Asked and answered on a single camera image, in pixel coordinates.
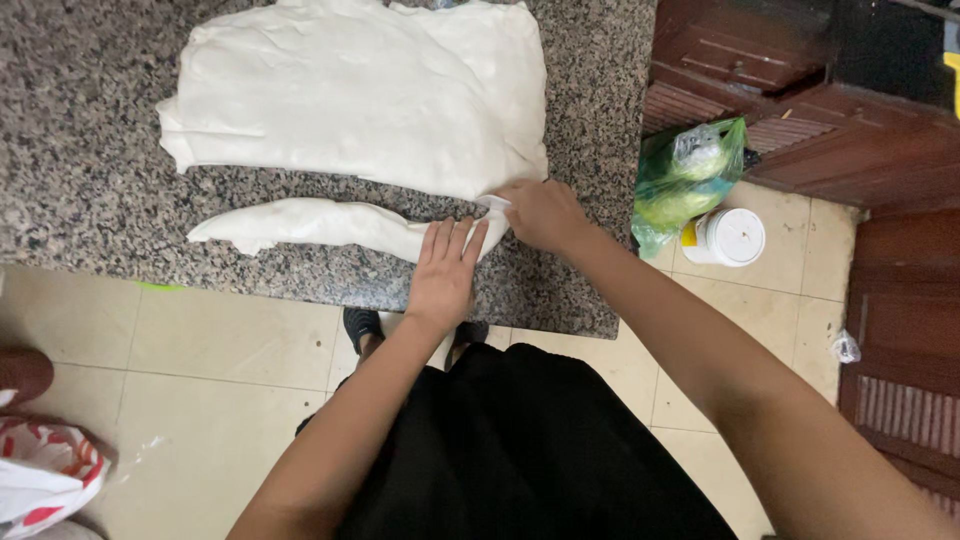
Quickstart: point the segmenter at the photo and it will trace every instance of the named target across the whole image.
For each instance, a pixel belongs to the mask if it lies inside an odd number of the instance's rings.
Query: foot
[[[356,307],[344,308],[344,328],[347,329],[347,336],[350,343],[353,344],[353,351],[361,354],[360,338],[365,335],[385,339],[383,330],[380,328],[380,314],[372,309],[357,309]]]
[[[490,325],[487,323],[460,323],[457,331],[453,333],[453,345],[446,354],[444,360],[444,371],[450,371],[453,364],[460,355],[467,349],[470,343],[484,343],[487,341],[487,334],[490,333]]]

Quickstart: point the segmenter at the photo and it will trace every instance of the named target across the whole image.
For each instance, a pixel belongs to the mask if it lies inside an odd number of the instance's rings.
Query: granite countertop
[[[260,0],[8,0],[2,13],[0,262],[333,305],[403,310],[414,265],[358,246],[256,258],[191,244],[207,217],[287,197],[363,201],[427,221],[485,209],[353,177],[192,167],[158,144],[190,30]],[[531,0],[548,73],[550,176],[622,244],[629,228],[654,0]],[[477,268],[473,320],[615,338],[583,276],[508,233]]]

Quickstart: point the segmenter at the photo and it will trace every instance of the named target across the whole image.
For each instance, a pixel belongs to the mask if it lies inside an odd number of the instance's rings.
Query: yellow label
[[[680,235],[680,245],[685,248],[692,248],[697,245],[697,222],[690,221],[684,227],[684,232]]]

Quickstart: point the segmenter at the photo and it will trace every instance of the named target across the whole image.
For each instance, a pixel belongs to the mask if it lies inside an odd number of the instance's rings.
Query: green plastic bag
[[[720,204],[743,178],[743,117],[667,130],[644,139],[631,232],[640,258],[654,258],[691,218]]]

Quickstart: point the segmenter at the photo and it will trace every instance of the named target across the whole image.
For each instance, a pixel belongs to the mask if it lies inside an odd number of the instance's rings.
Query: person's right hand
[[[504,213],[514,234],[525,244],[561,254],[572,240],[593,226],[577,203],[573,189],[563,182],[522,180],[496,191],[513,203]]]

